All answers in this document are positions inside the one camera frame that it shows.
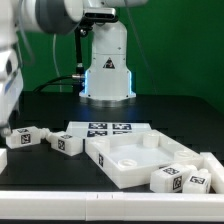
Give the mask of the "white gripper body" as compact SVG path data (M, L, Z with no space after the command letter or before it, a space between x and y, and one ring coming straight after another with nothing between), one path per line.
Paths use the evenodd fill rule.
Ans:
M16 50L0 49L0 132L10 132L9 118L18 108L23 78Z

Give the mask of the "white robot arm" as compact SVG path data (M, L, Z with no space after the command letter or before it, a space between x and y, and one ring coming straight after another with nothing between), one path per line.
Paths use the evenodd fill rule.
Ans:
M118 7L148 0L0 0L0 134L11 134L10 115L23 89L18 37L26 32L93 34L91 66L78 68L84 80L79 96L96 105L120 105L136 97L126 66L127 30Z

